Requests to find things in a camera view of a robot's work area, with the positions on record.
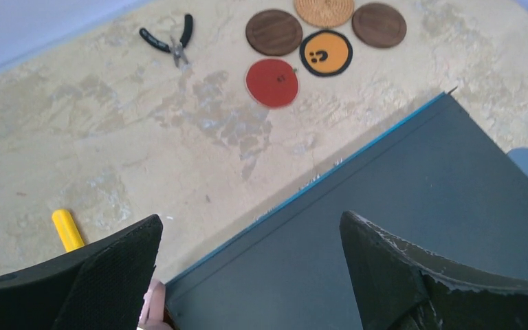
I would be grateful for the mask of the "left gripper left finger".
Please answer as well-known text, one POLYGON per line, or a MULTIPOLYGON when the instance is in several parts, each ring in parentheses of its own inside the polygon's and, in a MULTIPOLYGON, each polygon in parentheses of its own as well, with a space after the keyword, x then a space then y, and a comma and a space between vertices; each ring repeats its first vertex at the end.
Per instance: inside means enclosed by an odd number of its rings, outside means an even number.
POLYGON ((0 276, 0 329, 136 329, 163 225, 156 215, 0 276))

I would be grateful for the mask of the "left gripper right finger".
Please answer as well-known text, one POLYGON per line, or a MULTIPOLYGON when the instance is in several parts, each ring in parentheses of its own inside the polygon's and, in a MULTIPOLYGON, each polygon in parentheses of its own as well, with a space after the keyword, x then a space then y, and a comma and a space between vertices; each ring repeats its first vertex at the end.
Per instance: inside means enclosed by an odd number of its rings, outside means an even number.
POLYGON ((339 229, 365 329, 528 329, 528 280, 457 263, 351 211, 339 229))

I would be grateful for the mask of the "red apple coaster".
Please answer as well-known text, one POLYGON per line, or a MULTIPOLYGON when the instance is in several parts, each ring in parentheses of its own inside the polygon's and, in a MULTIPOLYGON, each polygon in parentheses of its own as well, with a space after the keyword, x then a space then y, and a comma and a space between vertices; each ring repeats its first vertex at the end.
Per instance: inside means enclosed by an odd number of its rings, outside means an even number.
POLYGON ((295 69, 280 58, 252 63, 245 75, 245 87, 254 101, 268 109, 291 105, 300 90, 295 69))

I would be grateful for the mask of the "orange smiley coaster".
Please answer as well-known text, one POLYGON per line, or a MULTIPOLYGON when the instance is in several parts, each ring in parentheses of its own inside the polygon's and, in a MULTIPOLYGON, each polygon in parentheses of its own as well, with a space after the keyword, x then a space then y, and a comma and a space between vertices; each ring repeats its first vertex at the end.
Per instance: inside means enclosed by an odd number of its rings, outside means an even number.
POLYGON ((299 56, 305 69, 314 76, 337 76, 351 64, 353 48, 345 35, 319 30, 303 39, 299 56))

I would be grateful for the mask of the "dark brown wooden coaster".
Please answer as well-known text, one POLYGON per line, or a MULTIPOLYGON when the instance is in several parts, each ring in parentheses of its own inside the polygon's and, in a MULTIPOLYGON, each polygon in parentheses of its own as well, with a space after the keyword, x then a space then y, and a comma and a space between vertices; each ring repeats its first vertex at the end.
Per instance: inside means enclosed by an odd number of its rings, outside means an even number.
POLYGON ((402 14, 385 3, 366 3, 352 16, 352 30, 366 45, 375 48, 391 48, 399 45, 407 33, 402 14))

